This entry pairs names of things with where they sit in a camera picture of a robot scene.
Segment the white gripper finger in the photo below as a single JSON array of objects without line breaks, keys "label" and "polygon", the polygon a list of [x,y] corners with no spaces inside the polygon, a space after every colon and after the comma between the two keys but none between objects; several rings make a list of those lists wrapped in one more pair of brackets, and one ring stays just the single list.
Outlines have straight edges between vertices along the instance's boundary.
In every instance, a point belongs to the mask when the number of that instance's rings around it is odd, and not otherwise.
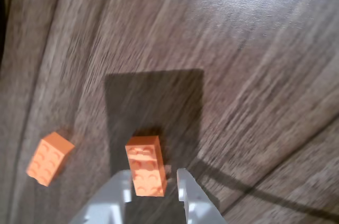
[{"label": "white gripper finger", "polygon": [[225,219],[185,168],[177,170],[179,201],[184,203],[187,224],[223,223]]},{"label": "white gripper finger", "polygon": [[70,223],[124,223],[126,203],[131,202],[131,171],[114,174],[78,211]]}]

